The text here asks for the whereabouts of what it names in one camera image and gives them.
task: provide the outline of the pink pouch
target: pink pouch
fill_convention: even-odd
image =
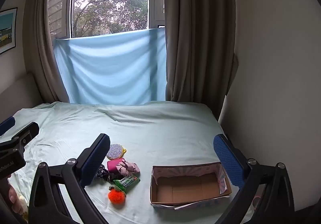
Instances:
[[[111,173],[120,173],[124,176],[139,172],[139,168],[136,163],[128,162],[124,158],[108,161],[107,169]]]

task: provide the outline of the headboard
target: headboard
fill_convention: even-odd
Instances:
[[[33,75],[27,74],[0,94],[0,122],[22,108],[33,108],[42,103]]]

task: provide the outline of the silver bolt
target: silver bolt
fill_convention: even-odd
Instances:
[[[41,162],[41,163],[39,163],[39,165],[38,165],[39,168],[43,168],[44,166],[46,166],[46,163],[45,163],[45,162]]]
[[[248,164],[251,164],[251,165],[255,165],[256,164],[256,160],[255,159],[248,159]]]
[[[69,160],[67,161],[67,163],[68,163],[69,165],[73,165],[73,164],[76,163],[76,159],[69,159]]]
[[[285,165],[280,162],[280,163],[278,163],[278,167],[279,167],[280,169],[284,169],[284,168],[285,168]]]

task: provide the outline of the curtain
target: curtain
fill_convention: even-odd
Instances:
[[[166,100],[206,104],[219,119],[233,79],[235,0],[164,4]]]
[[[27,73],[33,74],[44,102],[69,102],[50,38],[48,0],[26,0],[22,40]]]
[[[165,100],[164,28],[57,39],[54,52],[71,103]]]

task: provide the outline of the round glittery object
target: round glittery object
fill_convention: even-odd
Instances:
[[[110,160],[119,159],[124,155],[124,148],[120,144],[110,145],[109,152],[106,157]]]

